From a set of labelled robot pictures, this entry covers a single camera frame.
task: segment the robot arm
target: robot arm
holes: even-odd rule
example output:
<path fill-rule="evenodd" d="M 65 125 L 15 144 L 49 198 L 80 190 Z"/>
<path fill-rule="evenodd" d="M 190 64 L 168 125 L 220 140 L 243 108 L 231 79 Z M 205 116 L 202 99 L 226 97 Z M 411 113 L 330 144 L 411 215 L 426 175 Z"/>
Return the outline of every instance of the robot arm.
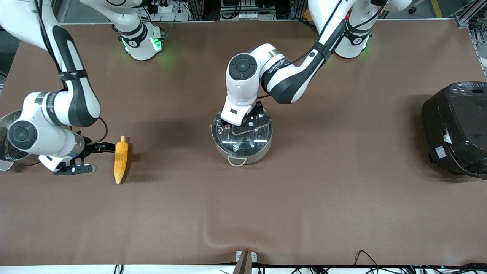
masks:
<path fill-rule="evenodd" d="M 391 1 L 396 3 L 394 8 L 403 6 L 406 8 L 411 2 L 411 0 Z M 330 58 L 335 48 L 338 49 L 341 46 L 347 49 L 350 47 L 349 37 L 353 37 L 350 34 L 364 35 L 365 32 L 358 28 L 348 31 L 352 26 L 350 23 L 347 26 L 344 18 L 350 8 L 354 7 L 353 11 L 358 18 L 356 21 L 360 21 L 356 25 L 366 22 L 377 11 L 376 5 L 371 3 L 371 0 L 309 0 L 308 5 L 320 33 L 313 47 L 303 56 L 305 57 L 303 63 L 295 66 L 271 44 L 261 45 L 247 53 L 233 57 L 226 73 L 227 97 L 221 113 L 223 120 L 236 126 L 242 124 L 245 116 L 255 105 L 259 82 L 264 91 L 277 103 L 296 102 L 303 95 L 318 69 Z M 373 23 L 373 20 L 368 23 L 370 24 L 368 31 Z M 339 39 L 345 32 L 349 39 L 340 41 Z M 366 42 L 365 39 L 353 40 L 357 44 L 352 43 L 354 49 L 356 46 L 361 47 Z"/>
<path fill-rule="evenodd" d="M 48 51 L 58 67 L 65 88 L 29 94 L 19 119 L 8 129 L 8 139 L 16 148 L 40 155 L 48 169 L 57 171 L 85 146 L 84 137 L 64 126 L 91 126 L 100 117 L 100 104 L 76 45 L 56 21 L 50 1 L 2 0 L 0 25 L 20 40 Z"/>
<path fill-rule="evenodd" d="M 162 51 L 161 28 L 142 22 L 133 7 L 142 0 L 80 0 L 108 18 L 122 36 L 127 52 L 136 60 L 148 60 Z"/>

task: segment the brown table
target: brown table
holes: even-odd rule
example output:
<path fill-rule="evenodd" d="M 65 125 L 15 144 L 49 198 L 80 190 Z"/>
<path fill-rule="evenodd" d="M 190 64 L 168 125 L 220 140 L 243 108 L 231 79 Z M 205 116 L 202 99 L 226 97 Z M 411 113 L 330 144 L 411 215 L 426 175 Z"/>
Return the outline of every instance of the brown table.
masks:
<path fill-rule="evenodd" d="M 234 168 L 208 125 L 225 100 L 228 61 L 270 42 L 295 59 L 316 35 L 299 22 L 175 24 L 163 55 L 123 52 L 109 25 L 66 26 L 110 127 L 130 137 L 123 185 L 113 155 L 91 175 L 41 165 L 0 174 L 0 264 L 212 264 L 235 251 L 267 264 L 465 264 L 487 257 L 487 183 L 429 164 L 422 103 L 444 86 L 486 80 L 452 20 L 379 21 L 356 59 L 333 57 L 293 105 L 263 100 L 274 142 Z M 2 115 L 32 91 L 60 88 L 40 49 L 22 43 Z M 100 122 L 83 134 L 98 138 Z M 359 263 L 369 263 L 365 258 Z"/>

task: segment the label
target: label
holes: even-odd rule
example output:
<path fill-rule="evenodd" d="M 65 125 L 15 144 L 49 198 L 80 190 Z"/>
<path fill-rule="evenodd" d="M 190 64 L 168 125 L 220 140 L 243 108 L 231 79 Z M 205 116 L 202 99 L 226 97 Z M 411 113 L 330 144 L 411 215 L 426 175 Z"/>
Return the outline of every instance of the label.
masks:
<path fill-rule="evenodd" d="M 438 156 L 438 159 L 445 158 L 446 156 L 448 156 L 443 146 L 436 147 L 434 150 L 436 151 L 436 155 Z"/>

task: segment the corn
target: corn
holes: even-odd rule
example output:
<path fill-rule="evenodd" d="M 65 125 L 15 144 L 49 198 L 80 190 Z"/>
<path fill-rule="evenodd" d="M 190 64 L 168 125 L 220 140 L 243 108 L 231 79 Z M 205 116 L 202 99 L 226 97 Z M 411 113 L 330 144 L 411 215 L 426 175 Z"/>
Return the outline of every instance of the corn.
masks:
<path fill-rule="evenodd" d="M 117 184 L 122 181 L 123 174 L 125 173 L 128 153 L 129 144 L 125 141 L 125 136 L 122 136 L 120 142 L 115 147 L 115 162 L 113 163 L 113 176 L 115 176 L 115 182 Z"/>

